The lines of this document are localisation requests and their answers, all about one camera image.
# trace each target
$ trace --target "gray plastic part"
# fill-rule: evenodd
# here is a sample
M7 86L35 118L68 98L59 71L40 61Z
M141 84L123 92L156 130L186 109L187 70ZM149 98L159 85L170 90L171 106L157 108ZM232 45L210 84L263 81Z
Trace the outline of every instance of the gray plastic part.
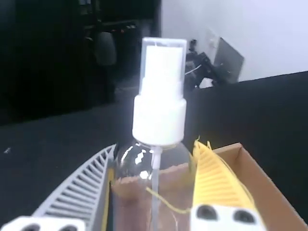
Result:
M32 214L33 217L79 218L88 231L100 231L108 168L116 145L102 149L66 178Z

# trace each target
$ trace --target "yellow plastic part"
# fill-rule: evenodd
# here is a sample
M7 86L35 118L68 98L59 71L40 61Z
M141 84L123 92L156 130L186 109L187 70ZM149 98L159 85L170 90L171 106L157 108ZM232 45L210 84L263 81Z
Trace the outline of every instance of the yellow plastic part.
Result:
M193 157L197 163L192 205L223 205L256 210L247 188L230 167L210 147L194 143Z

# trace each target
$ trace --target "yellow string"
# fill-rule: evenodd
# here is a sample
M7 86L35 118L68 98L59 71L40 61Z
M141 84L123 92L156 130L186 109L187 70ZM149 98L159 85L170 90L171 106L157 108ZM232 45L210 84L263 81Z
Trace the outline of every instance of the yellow string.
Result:
M152 196L157 197L161 202L163 202L168 208L170 208L172 211L180 214L186 214L189 213L191 208L186 208L186 209L179 209L174 207L172 204L170 204L164 197L159 195L158 193L154 192L152 189L149 187L146 187L146 191L148 191Z

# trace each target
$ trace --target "bottle neck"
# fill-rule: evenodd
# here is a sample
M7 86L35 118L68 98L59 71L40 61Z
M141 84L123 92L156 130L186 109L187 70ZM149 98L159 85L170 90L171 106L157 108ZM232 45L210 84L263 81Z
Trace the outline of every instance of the bottle neck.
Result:
M152 147L151 145L148 145L146 143L142 143L142 142L140 142L138 140L135 140L135 145L136 146L140 146L140 147L144 147L144 148L147 148L147 149L151 149L151 147ZM161 148L163 150L169 150L169 149L172 149L172 148L176 147L177 145L178 145L178 143L177 144L173 144L173 145L168 145L168 146L161 146Z

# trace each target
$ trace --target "wall outlet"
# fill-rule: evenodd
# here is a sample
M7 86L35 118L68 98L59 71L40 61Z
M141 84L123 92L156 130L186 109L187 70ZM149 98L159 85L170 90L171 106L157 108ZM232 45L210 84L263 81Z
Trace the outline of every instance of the wall outlet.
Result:
M218 50L220 37L210 28L205 31L205 53L214 63L215 56Z

